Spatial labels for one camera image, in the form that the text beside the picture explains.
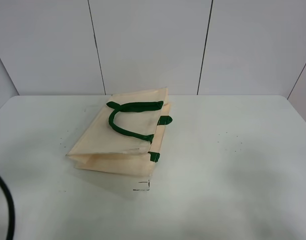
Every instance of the green trim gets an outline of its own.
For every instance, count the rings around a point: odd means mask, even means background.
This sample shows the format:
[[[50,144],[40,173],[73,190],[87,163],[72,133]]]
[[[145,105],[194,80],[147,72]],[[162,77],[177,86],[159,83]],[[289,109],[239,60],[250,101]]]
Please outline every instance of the green trim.
[[[160,158],[159,152],[149,151],[148,153],[151,154],[151,157],[149,159],[151,162],[157,163],[159,161],[159,158]]]
[[[160,116],[157,125],[169,125],[173,121],[170,116]]]
[[[149,141],[152,143],[154,134],[150,135],[142,135],[136,132],[125,130],[114,124],[114,117],[118,112],[134,112],[134,113],[142,113],[146,111],[157,111],[163,107],[163,101],[151,101],[151,102],[129,102],[125,104],[118,104],[116,102],[110,101],[106,104],[108,107],[113,108],[114,111],[108,117],[108,124],[112,127],[112,129],[119,134],[134,137],[137,139],[141,139],[144,141]]]

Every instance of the white table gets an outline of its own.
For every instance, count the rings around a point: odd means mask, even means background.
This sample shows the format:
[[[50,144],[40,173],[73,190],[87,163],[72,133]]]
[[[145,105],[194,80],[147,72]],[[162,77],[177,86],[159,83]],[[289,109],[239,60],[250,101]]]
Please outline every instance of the white table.
[[[170,96],[149,191],[65,157],[108,96],[0,110],[15,240],[306,240],[306,123],[281,96]],[[0,240],[8,224],[0,191]]]

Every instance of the black cord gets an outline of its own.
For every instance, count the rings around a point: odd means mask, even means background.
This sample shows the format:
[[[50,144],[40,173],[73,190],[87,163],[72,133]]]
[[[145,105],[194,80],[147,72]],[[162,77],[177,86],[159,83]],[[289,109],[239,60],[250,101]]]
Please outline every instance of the black cord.
[[[11,192],[3,179],[0,177],[0,188],[2,189],[8,206],[8,229],[6,240],[13,240],[15,230],[15,207]]]

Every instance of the cream fabric bag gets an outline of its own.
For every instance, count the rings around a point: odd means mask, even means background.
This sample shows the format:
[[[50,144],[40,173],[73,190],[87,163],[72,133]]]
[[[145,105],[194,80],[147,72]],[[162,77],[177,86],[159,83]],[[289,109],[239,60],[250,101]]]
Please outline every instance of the cream fabric bag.
[[[112,95],[67,156],[77,169],[148,177],[169,111],[167,88]]]

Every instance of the white wall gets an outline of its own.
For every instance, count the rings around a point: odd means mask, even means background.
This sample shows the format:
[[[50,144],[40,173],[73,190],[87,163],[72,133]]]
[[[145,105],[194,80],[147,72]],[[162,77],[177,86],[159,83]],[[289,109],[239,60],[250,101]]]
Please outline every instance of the white wall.
[[[306,66],[288,100],[306,121]]]
[[[0,60],[0,108],[7,100],[16,95],[18,95],[18,92]]]
[[[104,94],[87,0],[0,0],[0,58],[21,95]]]
[[[199,94],[287,97],[306,63],[306,0],[214,0]]]
[[[197,94],[211,0],[90,0],[107,94]]]

